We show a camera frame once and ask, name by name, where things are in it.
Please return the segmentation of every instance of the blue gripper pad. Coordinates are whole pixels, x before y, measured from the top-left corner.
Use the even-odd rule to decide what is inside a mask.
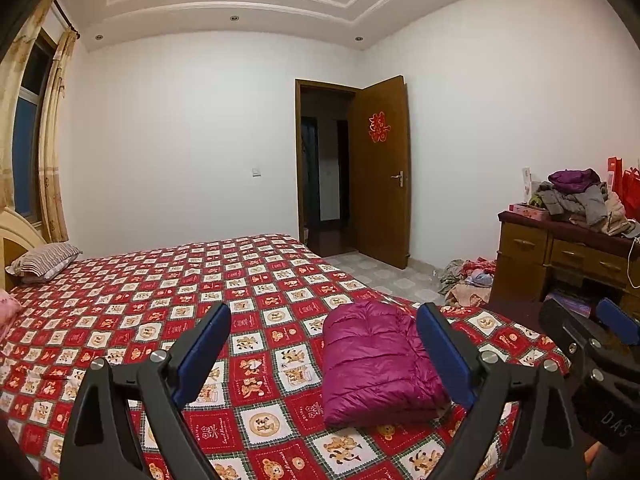
[[[231,311],[222,304],[178,367],[178,387],[172,396],[182,410],[198,397],[231,330]]]
[[[623,344],[640,344],[640,326],[625,312],[622,312],[613,301],[607,298],[601,300],[596,307],[596,316],[613,330],[613,333]]]
[[[467,411],[470,410],[476,402],[476,394],[471,388],[471,370],[462,355],[426,304],[418,308],[415,324],[424,349],[436,367],[449,397]]]

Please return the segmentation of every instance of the pillow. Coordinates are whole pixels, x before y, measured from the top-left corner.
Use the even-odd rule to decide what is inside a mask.
[[[47,283],[53,280],[60,272],[65,270],[79,255],[74,254],[69,256],[66,260],[62,260],[53,269],[48,270],[42,276],[36,276],[35,274],[27,274],[22,278],[22,282],[25,285],[36,285],[37,283]]]
[[[0,288],[0,342],[5,338],[22,305],[4,288]]]
[[[46,244],[24,253],[5,270],[14,276],[44,276],[56,265],[78,254],[82,251],[68,242]]]

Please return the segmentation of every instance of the red patterned bedsheet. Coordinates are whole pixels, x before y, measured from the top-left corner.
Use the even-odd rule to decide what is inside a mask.
[[[58,478],[72,403],[89,362],[143,360],[168,348],[213,301],[232,311],[232,333],[196,402],[183,412],[223,480],[425,478],[464,417],[416,427],[329,431],[322,423],[322,322],[341,303],[386,298],[294,238],[264,235],[143,251],[72,264],[49,285],[14,294],[26,309],[0,344],[0,409],[43,478]],[[477,308],[445,307],[481,348],[533,364],[564,358],[544,336]],[[142,407],[132,417],[151,473],[166,469]],[[493,475],[515,409],[479,477]]]

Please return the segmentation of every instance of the gray jacket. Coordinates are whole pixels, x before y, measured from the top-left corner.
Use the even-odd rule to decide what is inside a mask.
[[[607,184],[601,182],[587,188],[584,193],[565,195],[550,182],[543,182],[536,191],[552,215],[564,213],[586,217],[587,225],[593,226],[607,218]]]

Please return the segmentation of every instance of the red bag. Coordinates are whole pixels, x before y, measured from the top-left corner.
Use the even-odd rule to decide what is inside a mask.
[[[626,170],[622,176],[620,200],[625,207],[627,218],[640,219],[640,171],[638,168]]]

